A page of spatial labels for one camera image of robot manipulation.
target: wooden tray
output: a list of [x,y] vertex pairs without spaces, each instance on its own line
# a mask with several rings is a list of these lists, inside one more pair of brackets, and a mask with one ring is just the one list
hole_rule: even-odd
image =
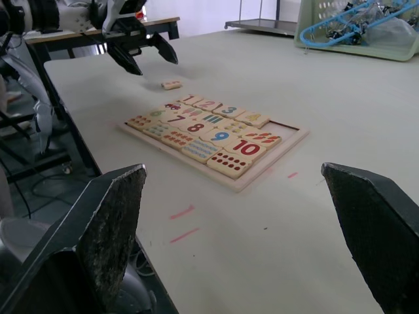
[[259,175],[261,175],[266,169],[268,169],[274,162],[280,159],[288,150],[294,147],[299,141],[301,141],[308,133],[308,130],[298,128],[296,126],[290,126],[279,122],[270,121],[267,125],[261,128],[263,131],[268,131],[282,137],[282,142],[276,145],[274,148],[269,150],[262,158],[257,160],[253,166],[247,170],[240,178],[234,180],[226,175],[223,175],[216,170],[185,156],[181,152],[166,146],[165,144],[149,137],[136,129],[127,126],[125,123],[118,124],[122,130],[129,133],[142,141],[157,147],[159,150],[173,156],[186,164],[189,164],[193,168],[201,171],[213,180],[233,189],[235,192],[240,192]]

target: floor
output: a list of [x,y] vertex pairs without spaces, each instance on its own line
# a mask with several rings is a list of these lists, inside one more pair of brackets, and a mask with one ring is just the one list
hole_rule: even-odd
[[[11,81],[8,83],[8,90],[16,91],[21,89],[16,82]],[[32,97],[24,92],[20,99],[8,106],[8,113],[32,113],[34,103]],[[38,152],[37,136],[34,128],[28,129],[27,132],[31,135],[30,141],[17,134],[3,137],[3,140],[15,153],[24,156],[30,162],[34,162],[34,156]],[[10,194],[16,217],[28,218],[30,211],[31,219],[53,224],[71,209],[71,206],[84,190],[86,184],[92,179],[86,174],[74,140],[69,133],[53,138],[52,145],[65,148],[71,157],[72,163],[71,165],[66,164],[54,167],[17,182],[18,188],[22,191],[29,208],[26,207],[23,198],[18,193],[16,185],[10,184]],[[0,159],[12,173],[20,167],[16,160],[2,150],[0,150]],[[69,166],[71,166],[73,171],[71,174],[65,174],[64,170],[68,169]],[[144,271],[150,272],[151,269],[146,267],[142,270],[142,272]],[[146,287],[156,295],[158,300],[157,313],[177,313],[156,276],[142,277],[142,279]]]

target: red number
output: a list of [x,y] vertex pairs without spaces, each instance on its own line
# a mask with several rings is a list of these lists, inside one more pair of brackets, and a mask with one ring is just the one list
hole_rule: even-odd
[[195,96],[193,96],[193,95],[189,95],[189,97],[188,97],[187,99],[183,99],[182,101],[183,101],[183,102],[188,101],[188,100],[192,99],[193,97],[195,97]]
[[184,116],[177,116],[177,117],[178,117],[178,119],[168,120],[168,122],[173,122],[173,121],[179,121],[179,120],[186,119]]
[[204,127],[205,127],[205,125],[203,125],[201,123],[198,123],[198,124],[195,124],[194,126],[190,126],[189,128],[187,128],[187,130],[190,131],[190,132],[196,132],[196,131],[201,130]]
[[206,107],[212,106],[212,105],[215,105],[215,101],[206,101],[205,103],[203,103],[202,105],[199,105],[198,107],[206,108]]
[[240,149],[240,152],[243,155],[249,156],[249,155],[256,154],[261,149],[260,146],[258,146],[256,144],[248,144],[248,143],[249,143],[248,141],[245,141],[244,139],[241,139],[240,144],[237,145],[236,147],[234,147],[233,150]]

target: white table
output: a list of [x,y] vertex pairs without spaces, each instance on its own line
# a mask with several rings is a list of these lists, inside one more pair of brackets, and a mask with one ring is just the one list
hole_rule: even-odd
[[[290,39],[237,31],[171,43],[179,65],[144,49],[136,58],[143,77],[107,55],[51,61],[46,70],[102,172],[146,165],[137,236],[180,314],[382,313],[346,247],[320,167],[377,172],[419,201],[419,59],[304,55]],[[172,79],[184,87],[159,86]],[[311,133],[236,194],[115,127],[187,93]]]

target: number 8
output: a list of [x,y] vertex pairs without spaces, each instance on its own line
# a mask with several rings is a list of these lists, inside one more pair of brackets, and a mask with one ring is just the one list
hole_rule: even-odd
[[205,127],[205,125],[203,125],[201,123],[198,123],[198,124],[195,124],[194,126],[190,126],[189,128],[187,128],[187,130],[190,131],[190,132],[197,132],[204,127]]

